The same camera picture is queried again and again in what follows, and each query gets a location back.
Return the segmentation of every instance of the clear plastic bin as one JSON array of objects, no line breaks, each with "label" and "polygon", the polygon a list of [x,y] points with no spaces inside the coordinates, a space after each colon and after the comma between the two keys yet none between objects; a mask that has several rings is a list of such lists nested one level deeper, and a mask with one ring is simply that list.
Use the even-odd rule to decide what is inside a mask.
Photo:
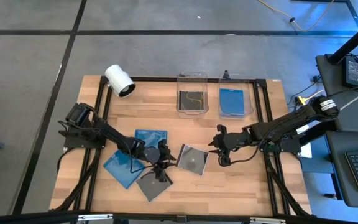
[{"label": "clear plastic bin", "polygon": [[177,111],[180,118],[200,119],[208,111],[208,76],[205,72],[177,75]]},{"label": "clear plastic bin", "polygon": [[225,71],[219,75],[218,105],[222,119],[244,119],[254,112],[249,96],[249,79],[243,73]]}]

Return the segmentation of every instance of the concrete floor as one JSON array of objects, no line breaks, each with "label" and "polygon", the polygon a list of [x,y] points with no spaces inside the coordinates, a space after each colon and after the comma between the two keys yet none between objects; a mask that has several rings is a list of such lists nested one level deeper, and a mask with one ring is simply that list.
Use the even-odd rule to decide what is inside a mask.
[{"label": "concrete floor", "polygon": [[[80,2],[0,0],[0,30],[71,30]],[[323,3],[290,0],[266,2],[295,16],[303,27],[312,25],[326,7]],[[358,1],[352,3],[358,13]],[[79,30],[292,31],[294,28],[287,18],[256,0],[92,0],[86,4]],[[346,4],[334,3],[313,30],[358,28]],[[0,35],[0,141],[6,144],[0,150],[0,215],[9,213],[68,38],[68,35]],[[314,58],[334,52],[347,40],[347,37],[261,35],[76,36],[23,212],[48,209],[64,140],[57,133],[60,129],[57,120],[64,118],[76,101],[83,75],[102,75],[114,63],[135,76],[174,76],[181,71],[198,70],[217,77],[228,69],[246,72],[250,78],[282,79],[289,101],[292,94],[310,85],[311,77],[318,74]],[[304,95],[321,88],[317,84]],[[330,179],[321,174],[305,174],[305,182],[315,215],[358,221],[358,208],[321,196],[330,191]]]}]

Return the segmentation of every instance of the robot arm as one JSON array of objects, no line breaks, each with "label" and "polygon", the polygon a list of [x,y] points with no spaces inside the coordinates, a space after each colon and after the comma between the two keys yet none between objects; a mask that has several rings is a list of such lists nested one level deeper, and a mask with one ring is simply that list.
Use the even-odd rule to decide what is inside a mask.
[{"label": "robot arm", "polygon": [[209,144],[218,148],[211,151],[219,155],[219,164],[229,166],[232,164],[229,155],[241,147],[256,146],[269,142],[278,144],[284,135],[312,122],[330,121],[337,118],[339,109],[333,100],[319,96],[310,99],[307,105],[298,110],[277,118],[271,122],[261,122],[242,128],[241,133],[227,133],[226,127],[218,125],[220,134],[215,135]]},{"label": "robot arm", "polygon": [[[92,122],[89,120],[91,112],[94,116]],[[102,139],[108,139],[116,143],[118,149],[123,153],[160,167],[166,168],[167,164],[163,164],[166,160],[176,160],[170,154],[171,150],[166,146],[165,140],[159,142],[158,149],[145,147],[144,141],[124,136],[108,125],[105,119],[100,118],[94,108],[85,103],[76,103],[65,120],[64,125],[68,126],[68,130],[59,131],[65,137],[75,135],[76,138],[88,142],[100,142]]]}]

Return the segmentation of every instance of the wooden tabletop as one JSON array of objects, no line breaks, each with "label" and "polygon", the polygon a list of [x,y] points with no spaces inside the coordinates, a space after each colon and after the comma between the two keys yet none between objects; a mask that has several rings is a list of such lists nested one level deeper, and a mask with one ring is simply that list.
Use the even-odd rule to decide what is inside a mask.
[{"label": "wooden tabletop", "polygon": [[[78,102],[94,105],[100,76],[84,76]],[[136,89],[127,98],[113,96],[108,123],[126,136],[133,136],[136,129],[158,129],[168,131],[168,146],[172,155],[178,157],[182,144],[204,151],[217,134],[216,125],[227,126],[228,132],[240,132],[241,127],[258,122],[255,112],[253,89],[250,85],[250,101],[254,112],[243,120],[223,120],[218,115],[218,86],[208,84],[209,111],[203,119],[180,119],[176,109],[175,82],[136,82]],[[280,80],[267,80],[273,118],[288,113]],[[259,90],[264,121],[267,121],[262,90]],[[252,155],[254,147],[244,147],[231,153],[232,160],[245,159]],[[272,215],[267,175],[262,153],[249,162],[240,162],[229,167],[218,165],[216,154],[209,154],[204,175],[198,176],[177,167],[169,167],[167,174],[173,185],[148,202],[134,183],[125,189],[103,167],[117,150],[108,141],[101,154],[95,185],[92,212],[109,213],[154,213],[188,215]],[[62,160],[50,208],[59,206],[73,190],[80,176],[84,149],[75,149]],[[285,183],[294,198],[307,212],[311,212],[306,187],[299,161],[292,155],[281,154]],[[283,213],[280,191],[276,188],[279,212]],[[83,198],[86,198],[88,185]],[[80,208],[85,207],[85,200]]]}]

